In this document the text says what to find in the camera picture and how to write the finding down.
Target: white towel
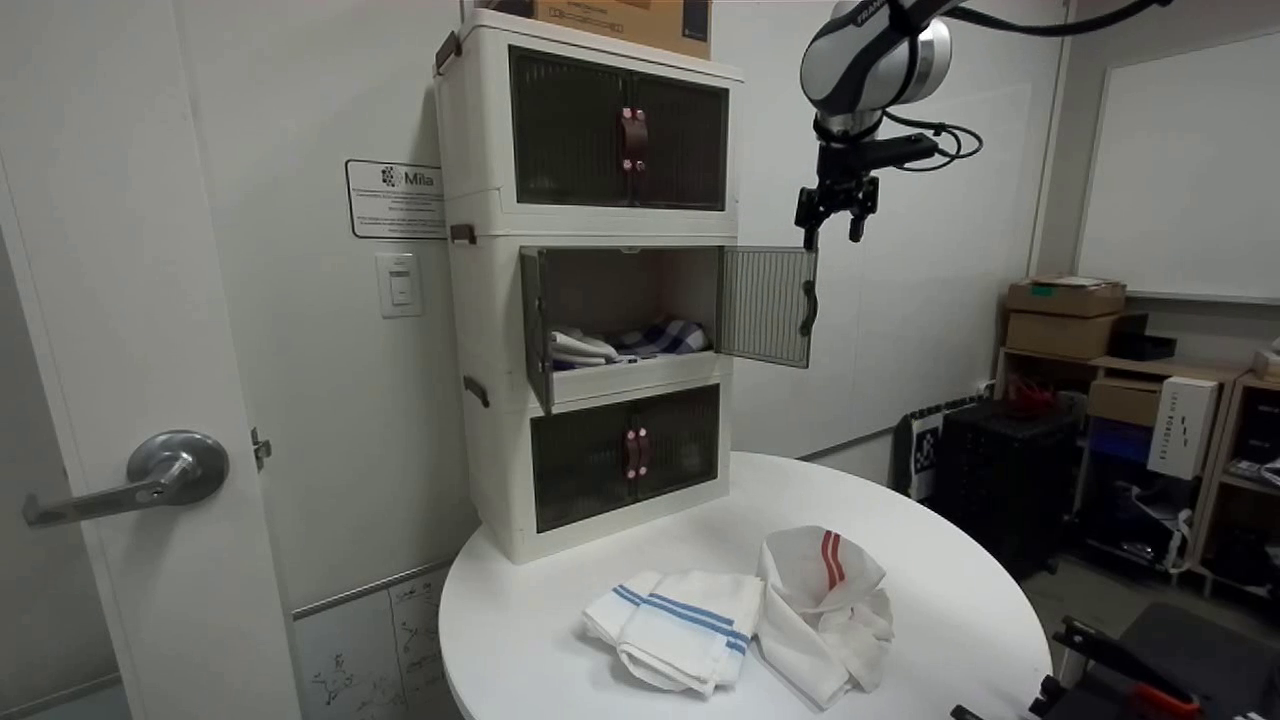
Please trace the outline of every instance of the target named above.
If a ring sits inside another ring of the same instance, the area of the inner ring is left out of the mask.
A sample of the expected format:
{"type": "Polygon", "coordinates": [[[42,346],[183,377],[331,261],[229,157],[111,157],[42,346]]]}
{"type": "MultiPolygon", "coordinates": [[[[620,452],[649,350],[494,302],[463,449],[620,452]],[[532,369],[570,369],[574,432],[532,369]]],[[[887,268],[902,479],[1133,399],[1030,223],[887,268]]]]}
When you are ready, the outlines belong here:
{"type": "Polygon", "coordinates": [[[759,650],[816,707],[886,681],[894,603],[886,568],[827,526],[776,532],[763,544],[759,650]]]}
{"type": "Polygon", "coordinates": [[[757,575],[635,575],[586,611],[586,632],[611,644],[635,681],[714,696],[754,650],[759,592],[757,575]]]}
{"type": "Polygon", "coordinates": [[[625,355],[606,339],[590,332],[551,332],[548,335],[548,355],[565,360],[574,369],[596,369],[596,363],[620,363],[625,355]]]}

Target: cardboard box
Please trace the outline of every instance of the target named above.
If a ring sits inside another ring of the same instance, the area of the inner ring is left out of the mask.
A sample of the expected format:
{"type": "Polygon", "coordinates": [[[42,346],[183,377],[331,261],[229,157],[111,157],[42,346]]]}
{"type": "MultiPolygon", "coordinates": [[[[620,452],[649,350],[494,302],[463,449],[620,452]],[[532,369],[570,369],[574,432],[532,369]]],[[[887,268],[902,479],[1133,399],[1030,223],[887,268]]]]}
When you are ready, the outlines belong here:
{"type": "Polygon", "coordinates": [[[1151,427],[1162,411],[1162,384],[1100,377],[1087,384],[1087,416],[1151,427]]]}
{"type": "Polygon", "coordinates": [[[1058,355],[1058,360],[1096,360],[1108,350],[1116,314],[1008,314],[1008,350],[1058,355]]]}
{"type": "Polygon", "coordinates": [[[1162,386],[1162,411],[1151,432],[1149,471],[1196,479],[1204,466],[1216,380],[1170,377],[1162,386]]]}
{"type": "Polygon", "coordinates": [[[1043,314],[1121,314],[1123,282],[1114,280],[1020,280],[1008,282],[1003,306],[1014,312],[1043,312],[1043,314]]]}
{"type": "Polygon", "coordinates": [[[512,17],[652,43],[684,55],[709,55],[714,0],[480,0],[512,17]]]}

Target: table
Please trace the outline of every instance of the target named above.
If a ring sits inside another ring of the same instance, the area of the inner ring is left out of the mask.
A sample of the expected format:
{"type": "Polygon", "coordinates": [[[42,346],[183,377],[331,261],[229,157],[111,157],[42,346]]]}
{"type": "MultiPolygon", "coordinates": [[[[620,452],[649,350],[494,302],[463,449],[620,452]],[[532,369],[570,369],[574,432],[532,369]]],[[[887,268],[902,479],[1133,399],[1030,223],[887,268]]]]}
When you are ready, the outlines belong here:
{"type": "Polygon", "coordinates": [[[620,535],[512,562],[480,526],[440,595],[440,650],[463,717],[1020,717],[1048,675],[1048,639],[1014,575],[961,526],[872,479],[785,457],[732,457],[727,496],[620,535]],[[757,573],[763,535],[827,524],[887,568],[897,639],[878,690],[816,711],[759,650],[714,701],[652,690],[575,637],[582,611],[635,573],[757,573]]]}

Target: white cabinet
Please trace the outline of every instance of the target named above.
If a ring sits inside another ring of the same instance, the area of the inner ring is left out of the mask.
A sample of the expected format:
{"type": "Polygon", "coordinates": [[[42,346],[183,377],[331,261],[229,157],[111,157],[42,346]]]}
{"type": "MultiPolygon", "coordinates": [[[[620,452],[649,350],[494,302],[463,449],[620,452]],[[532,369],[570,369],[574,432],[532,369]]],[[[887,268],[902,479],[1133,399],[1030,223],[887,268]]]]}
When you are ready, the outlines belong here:
{"type": "Polygon", "coordinates": [[[727,355],[808,363],[816,253],[732,235],[727,73],[620,47],[480,10],[437,87],[468,482],[517,560],[720,496],[727,355]]]}

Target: label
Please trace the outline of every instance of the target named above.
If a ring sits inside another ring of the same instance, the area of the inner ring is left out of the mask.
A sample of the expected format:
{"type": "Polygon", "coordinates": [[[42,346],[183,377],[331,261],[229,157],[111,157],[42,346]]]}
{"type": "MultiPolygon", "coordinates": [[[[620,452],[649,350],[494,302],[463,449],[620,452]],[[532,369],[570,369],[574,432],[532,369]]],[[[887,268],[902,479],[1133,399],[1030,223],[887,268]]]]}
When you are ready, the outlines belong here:
{"type": "Polygon", "coordinates": [[[444,182],[431,165],[350,159],[350,211],[362,238],[444,238],[444,182]]]}

